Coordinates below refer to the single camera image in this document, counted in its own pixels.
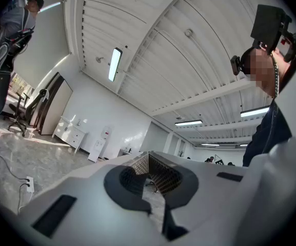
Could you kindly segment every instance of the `white cabinet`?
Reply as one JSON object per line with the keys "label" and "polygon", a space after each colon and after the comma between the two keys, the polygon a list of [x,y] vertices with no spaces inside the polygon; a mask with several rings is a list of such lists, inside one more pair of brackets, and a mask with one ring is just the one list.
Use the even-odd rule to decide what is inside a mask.
{"label": "white cabinet", "polygon": [[74,125],[71,121],[62,116],[53,132],[52,137],[57,136],[67,144],[71,145],[75,148],[76,153],[86,134],[87,132],[79,126]]}

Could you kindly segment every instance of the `marble floor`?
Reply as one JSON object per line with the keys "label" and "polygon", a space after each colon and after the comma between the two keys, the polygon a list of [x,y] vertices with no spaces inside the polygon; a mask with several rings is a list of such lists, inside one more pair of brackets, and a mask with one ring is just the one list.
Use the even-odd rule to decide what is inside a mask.
{"label": "marble floor", "polygon": [[[87,154],[78,150],[73,155],[74,148],[57,137],[41,136],[33,128],[28,128],[25,137],[22,137],[17,127],[7,130],[10,123],[9,119],[3,120],[0,116],[0,156],[17,177],[34,178],[33,196],[70,171],[92,164]],[[17,213],[19,187],[22,183],[25,182],[13,177],[0,158],[0,204],[14,213]],[[26,186],[22,186],[21,206],[28,203],[30,196]]]}

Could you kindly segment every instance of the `electrical outlet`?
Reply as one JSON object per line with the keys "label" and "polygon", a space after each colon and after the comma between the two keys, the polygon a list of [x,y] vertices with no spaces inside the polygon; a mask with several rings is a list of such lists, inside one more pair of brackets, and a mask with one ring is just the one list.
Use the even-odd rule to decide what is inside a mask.
{"label": "electrical outlet", "polygon": [[34,193],[34,178],[27,176],[27,179],[29,179],[27,183],[30,185],[30,186],[27,186],[27,192]]}

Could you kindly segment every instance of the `ceiling light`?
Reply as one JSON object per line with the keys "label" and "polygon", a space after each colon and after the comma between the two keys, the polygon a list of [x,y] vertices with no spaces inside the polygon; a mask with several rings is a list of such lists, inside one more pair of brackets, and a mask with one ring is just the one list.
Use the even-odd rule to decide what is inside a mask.
{"label": "ceiling light", "polygon": [[241,117],[248,117],[248,116],[266,113],[268,112],[268,110],[269,110],[269,107],[262,107],[258,109],[251,109],[251,110],[240,112],[240,115]]}
{"label": "ceiling light", "polygon": [[203,145],[203,146],[219,146],[220,144],[207,144],[207,143],[203,143],[201,145]]}
{"label": "ceiling light", "polygon": [[60,5],[60,4],[61,4],[61,2],[57,2],[57,3],[55,3],[55,4],[52,4],[52,5],[49,5],[49,6],[43,7],[43,8],[39,11],[39,13],[41,13],[41,12],[43,12],[43,11],[45,11],[45,10],[48,10],[48,9],[50,9],[50,8],[52,8],[52,7],[58,6],[58,5]]}
{"label": "ceiling light", "polygon": [[119,48],[115,48],[112,52],[112,58],[111,58],[110,69],[109,69],[109,80],[112,82],[115,80],[117,68],[121,60],[122,54],[123,52]]}
{"label": "ceiling light", "polygon": [[201,120],[193,120],[193,121],[185,121],[185,122],[179,122],[175,123],[177,126],[187,126],[187,125],[196,125],[196,124],[202,124],[203,122]]}

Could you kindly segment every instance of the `white wall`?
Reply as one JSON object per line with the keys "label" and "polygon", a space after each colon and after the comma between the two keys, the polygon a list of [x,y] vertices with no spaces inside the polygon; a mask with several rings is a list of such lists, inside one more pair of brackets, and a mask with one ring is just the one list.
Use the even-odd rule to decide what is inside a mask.
{"label": "white wall", "polygon": [[103,127],[109,126],[112,132],[103,157],[115,158],[125,147],[133,153],[140,150],[151,117],[83,73],[73,78],[72,90],[63,116],[74,121],[80,119],[81,126],[89,132],[81,144],[82,149],[90,152]]}
{"label": "white wall", "polygon": [[[63,0],[44,0],[44,7]],[[27,50],[14,62],[14,71],[33,88],[62,58],[69,54],[64,5],[37,15],[36,26]]]}
{"label": "white wall", "polygon": [[173,135],[172,141],[171,141],[170,146],[169,146],[168,154],[174,155],[178,140],[179,140],[179,138],[175,137]]}
{"label": "white wall", "polygon": [[219,156],[223,163],[227,165],[229,162],[232,162],[236,166],[242,166],[243,156],[245,154],[244,150],[240,151],[225,151],[225,150],[208,150],[208,149],[193,149],[191,154],[191,159],[197,161],[205,161],[210,156],[215,157],[215,155]]}
{"label": "white wall", "polygon": [[163,151],[168,132],[151,122],[148,132],[143,140],[141,151]]}
{"label": "white wall", "polygon": [[67,55],[57,63],[57,65],[52,68],[46,76],[40,81],[38,86],[35,88],[34,92],[32,93],[30,99],[27,102],[29,105],[34,98],[38,95],[41,89],[45,88],[48,82],[52,79],[52,77],[59,72],[60,75],[66,80],[70,88],[73,88],[73,84],[75,82],[74,77],[79,74],[80,68],[78,65],[77,57],[74,55]]}

